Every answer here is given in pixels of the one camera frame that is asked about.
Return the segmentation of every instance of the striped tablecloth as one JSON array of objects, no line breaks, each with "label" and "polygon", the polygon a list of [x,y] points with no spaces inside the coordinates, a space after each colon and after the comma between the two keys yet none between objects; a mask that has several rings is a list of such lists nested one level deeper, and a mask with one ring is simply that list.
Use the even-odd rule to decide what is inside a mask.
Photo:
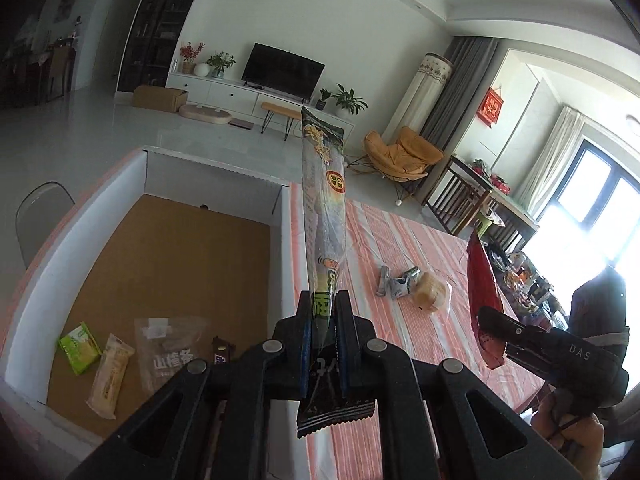
[{"label": "striped tablecloth", "polygon": [[[308,289],[302,186],[291,187],[294,294]],[[469,319],[466,242],[425,225],[347,200],[346,272],[342,288],[349,291],[354,314],[372,320],[376,334],[415,359],[437,364],[447,357],[462,361],[509,406],[520,410],[542,387],[542,379],[507,361],[489,370],[480,357]],[[377,297],[380,265],[393,276],[419,266],[432,269],[452,286],[447,314],[427,314],[412,298],[393,301]],[[503,299],[505,312],[513,315]],[[377,415],[339,424],[306,437],[312,480],[382,478]]]}]

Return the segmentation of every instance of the white curtain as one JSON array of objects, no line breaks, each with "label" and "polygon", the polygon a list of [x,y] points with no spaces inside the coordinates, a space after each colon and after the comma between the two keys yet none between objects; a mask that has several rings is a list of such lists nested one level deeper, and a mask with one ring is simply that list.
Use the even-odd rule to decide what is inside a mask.
[{"label": "white curtain", "polygon": [[514,199],[533,218],[542,211],[574,160],[582,140],[583,126],[584,115],[565,106],[529,176],[514,194]]},{"label": "white curtain", "polygon": [[411,81],[396,113],[391,117],[389,125],[382,134],[385,142],[396,140],[403,126],[408,126],[414,132],[420,133],[452,70],[452,64],[443,57],[431,52],[424,56],[418,73]]}]

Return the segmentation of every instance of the cardboard box on floor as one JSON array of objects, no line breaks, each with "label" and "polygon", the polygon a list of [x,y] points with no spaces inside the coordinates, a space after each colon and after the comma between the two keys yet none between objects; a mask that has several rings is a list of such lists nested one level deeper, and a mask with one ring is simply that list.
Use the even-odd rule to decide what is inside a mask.
[{"label": "cardboard box on floor", "polygon": [[[116,421],[95,415],[84,402],[98,363],[75,377],[60,335],[84,321],[101,347],[109,333],[135,346],[136,317],[196,314],[210,320],[203,352],[218,335],[238,355],[295,313],[291,254],[286,183],[159,148],[121,161],[55,229],[9,309],[0,411],[33,463],[64,478],[146,399],[134,355]],[[301,478],[280,471],[289,446],[306,453],[293,404],[271,406],[269,462],[280,478]]]},{"label": "cardboard box on floor", "polygon": [[131,105],[137,108],[176,113],[183,104],[186,104],[188,96],[189,92],[179,88],[140,85],[133,91]]}]

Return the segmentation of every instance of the red snack bag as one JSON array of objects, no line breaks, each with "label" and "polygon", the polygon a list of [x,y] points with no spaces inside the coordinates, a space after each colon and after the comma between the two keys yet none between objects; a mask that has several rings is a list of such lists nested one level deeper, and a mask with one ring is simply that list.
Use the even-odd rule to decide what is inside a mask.
[{"label": "red snack bag", "polygon": [[499,312],[503,312],[500,292],[495,283],[489,258],[484,252],[478,234],[474,231],[466,246],[466,280],[469,288],[469,307],[471,310],[471,328],[476,336],[476,343],[480,349],[480,355],[489,367],[494,370],[504,364],[504,351],[506,343],[496,339],[487,332],[480,330],[478,326],[478,311],[482,306],[490,306]]}]

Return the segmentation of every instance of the dark shelf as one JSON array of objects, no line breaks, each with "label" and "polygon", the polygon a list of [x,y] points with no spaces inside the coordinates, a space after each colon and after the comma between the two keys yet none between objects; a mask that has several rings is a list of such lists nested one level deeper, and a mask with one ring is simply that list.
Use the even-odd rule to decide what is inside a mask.
[{"label": "dark shelf", "polygon": [[[184,18],[191,9],[193,0],[142,0],[136,13],[134,26],[129,34],[124,59],[118,78],[118,90],[133,92],[140,84],[164,85],[171,60],[159,64],[158,60],[172,57],[180,38]],[[163,21],[173,18],[174,21]],[[146,32],[136,37],[135,33]],[[174,32],[175,38],[160,38],[160,32]]]}]

